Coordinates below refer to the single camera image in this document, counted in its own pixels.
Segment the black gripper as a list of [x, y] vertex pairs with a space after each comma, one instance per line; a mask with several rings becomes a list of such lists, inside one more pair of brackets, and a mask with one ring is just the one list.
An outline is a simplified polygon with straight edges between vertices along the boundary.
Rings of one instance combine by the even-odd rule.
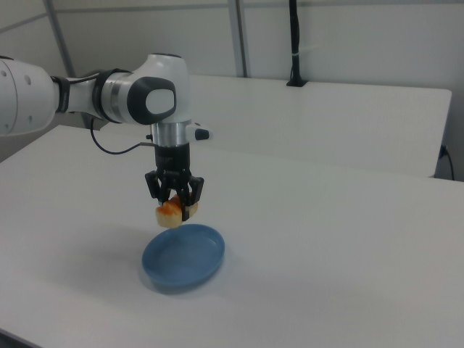
[[154, 146], [156, 170], [145, 174], [149, 193], [164, 204], [170, 198], [169, 176], [180, 176], [176, 193], [180, 199], [182, 221], [187, 221], [198, 209], [204, 179], [190, 171], [190, 145]]

